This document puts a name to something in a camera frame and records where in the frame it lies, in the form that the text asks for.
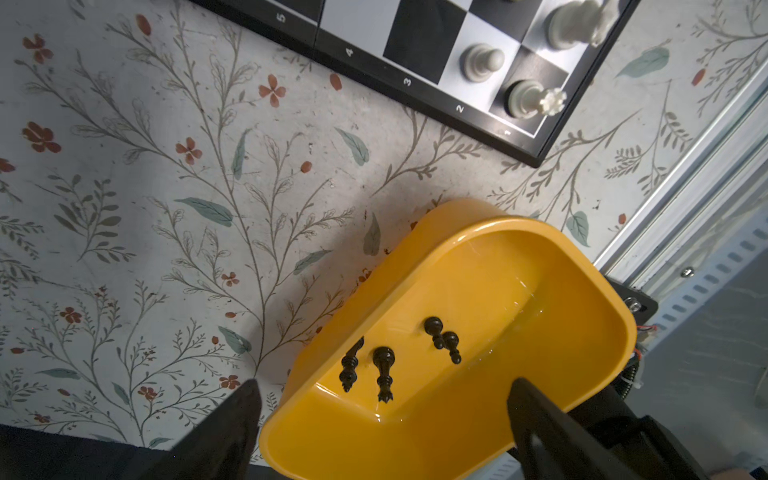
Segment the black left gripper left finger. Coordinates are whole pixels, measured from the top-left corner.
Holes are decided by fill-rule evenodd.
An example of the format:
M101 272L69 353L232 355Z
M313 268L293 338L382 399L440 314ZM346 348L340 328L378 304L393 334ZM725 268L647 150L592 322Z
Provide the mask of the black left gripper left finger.
M245 381L138 479L244 479L259 435L262 397Z

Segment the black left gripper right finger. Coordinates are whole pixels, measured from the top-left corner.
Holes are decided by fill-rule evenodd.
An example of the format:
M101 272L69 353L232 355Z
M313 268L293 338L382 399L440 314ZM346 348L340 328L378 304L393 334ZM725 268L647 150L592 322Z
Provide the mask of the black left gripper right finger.
M512 383L507 411L526 479L639 477L525 378Z

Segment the black chess piece bishop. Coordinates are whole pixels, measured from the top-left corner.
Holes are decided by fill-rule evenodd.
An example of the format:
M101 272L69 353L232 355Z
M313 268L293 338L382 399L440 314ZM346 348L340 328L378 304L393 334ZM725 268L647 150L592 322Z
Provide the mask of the black chess piece bishop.
M348 393L357 380L356 368L359 364L357 353L364 346L364 338L361 337L341 359L342 371L339 380L345 393Z

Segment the black chess pawn pair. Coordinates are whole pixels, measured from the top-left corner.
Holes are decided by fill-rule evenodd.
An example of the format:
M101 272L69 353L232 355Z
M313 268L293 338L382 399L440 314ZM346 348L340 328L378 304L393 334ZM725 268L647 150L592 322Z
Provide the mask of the black chess pawn pair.
M459 365L462 357L458 349L460 339L453 331L445 331L440 318L436 316L428 317L423 324L424 331L428 334L436 349L446 349L453 364Z

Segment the yellow plastic tray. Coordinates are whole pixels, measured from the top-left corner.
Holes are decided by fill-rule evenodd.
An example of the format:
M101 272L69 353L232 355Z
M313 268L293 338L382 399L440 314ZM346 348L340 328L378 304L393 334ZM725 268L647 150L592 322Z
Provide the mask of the yellow plastic tray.
M636 338L562 232L452 200L302 350L260 452L293 479L461 479L513 446L515 380L571 410L622 371Z

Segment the black white chessboard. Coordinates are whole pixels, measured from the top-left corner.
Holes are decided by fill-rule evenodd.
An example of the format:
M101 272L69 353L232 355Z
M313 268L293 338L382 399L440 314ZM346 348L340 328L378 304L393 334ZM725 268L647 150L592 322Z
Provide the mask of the black white chessboard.
M206 8L531 167L633 1L209 1Z

